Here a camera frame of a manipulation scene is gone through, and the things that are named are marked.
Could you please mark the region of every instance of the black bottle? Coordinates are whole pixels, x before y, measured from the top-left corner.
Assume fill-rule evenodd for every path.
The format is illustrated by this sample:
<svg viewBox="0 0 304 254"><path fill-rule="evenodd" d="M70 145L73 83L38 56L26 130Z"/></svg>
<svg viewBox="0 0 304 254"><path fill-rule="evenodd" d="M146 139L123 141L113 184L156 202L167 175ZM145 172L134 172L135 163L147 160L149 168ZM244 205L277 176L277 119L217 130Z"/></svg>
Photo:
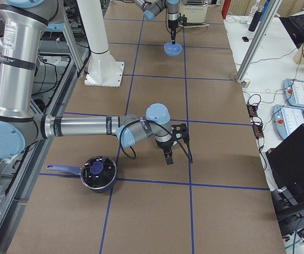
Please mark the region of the black bottle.
<svg viewBox="0 0 304 254"><path fill-rule="evenodd" d="M263 12L263 7L260 6L257 11L254 13L254 17L251 21L251 24L249 25L249 28L248 30L251 31L251 32L254 32L256 27L257 27L257 24L259 23L260 21L260 18L261 18L261 15L262 15L262 12Z"/></svg>

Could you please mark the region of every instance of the blue bowl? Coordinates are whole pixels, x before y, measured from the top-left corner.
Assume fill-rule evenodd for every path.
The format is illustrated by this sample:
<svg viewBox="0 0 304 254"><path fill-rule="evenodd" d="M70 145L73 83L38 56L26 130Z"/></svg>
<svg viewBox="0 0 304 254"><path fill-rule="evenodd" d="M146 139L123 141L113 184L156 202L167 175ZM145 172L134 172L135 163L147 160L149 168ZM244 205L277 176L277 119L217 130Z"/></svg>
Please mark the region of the blue bowl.
<svg viewBox="0 0 304 254"><path fill-rule="evenodd" d="M164 46L164 52L170 57L178 56L182 51L182 46L179 43L173 44L172 42L167 42Z"/></svg>

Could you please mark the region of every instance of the white box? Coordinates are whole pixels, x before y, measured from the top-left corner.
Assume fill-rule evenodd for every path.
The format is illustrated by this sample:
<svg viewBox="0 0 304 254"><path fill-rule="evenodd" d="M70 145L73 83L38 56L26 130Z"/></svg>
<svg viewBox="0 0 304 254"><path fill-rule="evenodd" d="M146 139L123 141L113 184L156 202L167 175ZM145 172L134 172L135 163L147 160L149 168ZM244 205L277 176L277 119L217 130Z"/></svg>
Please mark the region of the white box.
<svg viewBox="0 0 304 254"><path fill-rule="evenodd" d="M179 13L187 17L187 23L201 24L205 22L208 9L207 0L181 0Z"/></svg>

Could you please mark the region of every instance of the sticker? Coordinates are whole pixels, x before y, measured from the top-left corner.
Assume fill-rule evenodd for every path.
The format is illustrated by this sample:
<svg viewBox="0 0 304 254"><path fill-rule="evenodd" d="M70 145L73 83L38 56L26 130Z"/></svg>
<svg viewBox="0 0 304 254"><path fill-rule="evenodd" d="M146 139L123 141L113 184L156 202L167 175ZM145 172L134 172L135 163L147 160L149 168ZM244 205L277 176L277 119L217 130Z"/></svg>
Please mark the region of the sticker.
<svg viewBox="0 0 304 254"><path fill-rule="evenodd" d="M16 25L5 25L3 48L15 49L18 27Z"/></svg>

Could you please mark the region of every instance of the electronic device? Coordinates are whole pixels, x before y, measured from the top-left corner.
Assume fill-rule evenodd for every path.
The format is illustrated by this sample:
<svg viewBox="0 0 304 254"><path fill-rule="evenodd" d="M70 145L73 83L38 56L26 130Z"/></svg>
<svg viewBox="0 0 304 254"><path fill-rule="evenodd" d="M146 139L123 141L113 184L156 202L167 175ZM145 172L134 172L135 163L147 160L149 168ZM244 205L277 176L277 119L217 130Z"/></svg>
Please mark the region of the electronic device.
<svg viewBox="0 0 304 254"><path fill-rule="evenodd" d="M304 81L296 79L285 79L284 93L290 105L304 107Z"/></svg>
<svg viewBox="0 0 304 254"><path fill-rule="evenodd" d="M280 228L287 229L290 221L294 221L296 226L300 216L304 214L304 124L276 148L268 150L266 157L277 186L283 189L285 186L289 191L275 207ZM304 238L304 224L301 225L303 229L300 232Z"/></svg>
<svg viewBox="0 0 304 254"><path fill-rule="evenodd" d="M187 17L187 23L202 24L208 10L207 0L181 0L179 13Z"/></svg>
<svg viewBox="0 0 304 254"><path fill-rule="evenodd" d="M288 137L298 126L304 124L304 108L275 105L273 119L282 139Z"/></svg>

